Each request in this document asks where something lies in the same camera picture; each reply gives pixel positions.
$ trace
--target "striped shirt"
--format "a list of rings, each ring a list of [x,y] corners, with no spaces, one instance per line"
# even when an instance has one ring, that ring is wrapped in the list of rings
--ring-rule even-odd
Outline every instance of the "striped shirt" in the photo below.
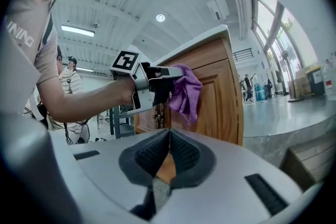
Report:
[[[82,78],[76,71],[70,71],[65,68],[59,75],[59,82],[62,85],[64,94],[83,92]],[[52,117],[50,117],[50,120],[54,130],[64,129],[63,123],[55,121]],[[81,125],[78,123],[67,123],[67,128],[75,133],[80,133],[81,131]]]

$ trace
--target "shirt sleeve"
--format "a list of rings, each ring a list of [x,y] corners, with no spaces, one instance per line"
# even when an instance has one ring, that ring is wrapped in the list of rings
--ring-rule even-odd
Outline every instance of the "shirt sleeve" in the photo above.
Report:
[[[58,77],[57,65],[57,32],[52,30],[47,43],[37,54],[34,66],[40,72],[41,77],[37,84],[40,84],[53,77]]]
[[[83,81],[80,75],[77,73],[71,76],[70,90],[72,93],[83,92]]]

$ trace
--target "round ceiling light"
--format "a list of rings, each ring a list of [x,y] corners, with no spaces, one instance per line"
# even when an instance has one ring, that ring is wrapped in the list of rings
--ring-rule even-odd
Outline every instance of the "round ceiling light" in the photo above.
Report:
[[[166,20],[166,17],[163,14],[157,14],[156,20],[158,22],[163,22],[164,20]]]

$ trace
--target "wooden cabinet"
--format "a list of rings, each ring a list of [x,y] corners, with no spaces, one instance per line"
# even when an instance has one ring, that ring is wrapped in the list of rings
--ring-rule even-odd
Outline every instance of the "wooden cabinet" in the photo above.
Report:
[[[197,106],[198,119],[195,124],[188,127],[185,118],[171,111],[166,103],[164,127],[185,129],[242,145],[244,127],[242,95],[228,35],[210,40],[161,65],[171,66],[176,63],[188,65],[203,84]],[[155,109],[152,109],[135,115],[136,133],[155,128],[154,112]],[[157,176],[168,183],[175,176],[174,161],[170,155],[167,156]]]

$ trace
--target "white countertop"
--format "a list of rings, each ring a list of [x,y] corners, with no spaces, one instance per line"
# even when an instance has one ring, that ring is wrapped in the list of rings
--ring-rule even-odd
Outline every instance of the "white countertop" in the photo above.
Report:
[[[151,65],[160,66],[164,64],[165,62],[177,57],[178,55],[184,54],[189,50],[195,49],[198,46],[201,46],[207,42],[211,42],[217,38],[224,37],[224,36],[227,37],[229,40],[229,33],[227,30],[227,26],[226,25],[216,26],[215,28],[212,28],[209,31],[204,32],[200,34],[199,36],[189,40],[187,43],[177,47],[176,49],[172,50],[171,52],[163,56],[158,61],[152,63]]]

